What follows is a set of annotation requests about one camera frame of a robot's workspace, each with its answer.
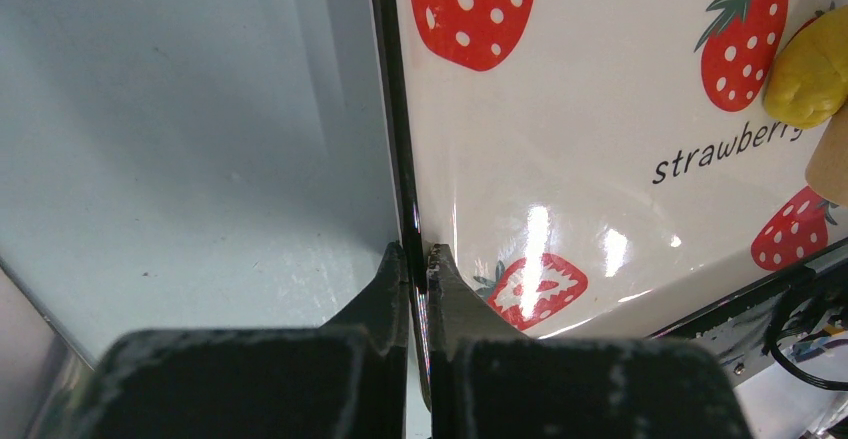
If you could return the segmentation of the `yellow dough ball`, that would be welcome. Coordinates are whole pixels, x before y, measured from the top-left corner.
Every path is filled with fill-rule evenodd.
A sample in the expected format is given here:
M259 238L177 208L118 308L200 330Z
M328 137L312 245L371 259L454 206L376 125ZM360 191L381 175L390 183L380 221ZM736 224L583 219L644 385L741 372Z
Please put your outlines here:
M824 13L778 54L764 95L773 119L810 129L847 101L847 7Z

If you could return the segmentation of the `white strawberry print tray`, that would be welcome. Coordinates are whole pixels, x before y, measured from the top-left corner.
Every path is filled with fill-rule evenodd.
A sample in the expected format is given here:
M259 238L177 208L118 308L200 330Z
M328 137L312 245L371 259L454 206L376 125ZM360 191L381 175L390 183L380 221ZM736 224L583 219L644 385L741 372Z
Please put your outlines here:
M648 336L845 239L771 118L847 0L373 0L423 384L426 257L540 339Z

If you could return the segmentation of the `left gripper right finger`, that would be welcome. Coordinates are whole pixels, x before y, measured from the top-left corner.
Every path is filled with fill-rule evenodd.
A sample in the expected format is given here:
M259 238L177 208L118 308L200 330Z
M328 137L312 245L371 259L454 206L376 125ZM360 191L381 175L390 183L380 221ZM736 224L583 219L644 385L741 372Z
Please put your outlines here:
M529 338L427 259L436 438L747 438L731 383L687 341Z

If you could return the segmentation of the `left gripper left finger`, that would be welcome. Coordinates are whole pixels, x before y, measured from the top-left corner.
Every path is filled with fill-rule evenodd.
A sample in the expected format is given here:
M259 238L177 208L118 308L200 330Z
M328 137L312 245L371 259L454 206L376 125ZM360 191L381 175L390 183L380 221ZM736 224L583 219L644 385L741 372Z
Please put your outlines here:
M316 328L148 329L86 385L76 438L400 438L409 312L404 252Z

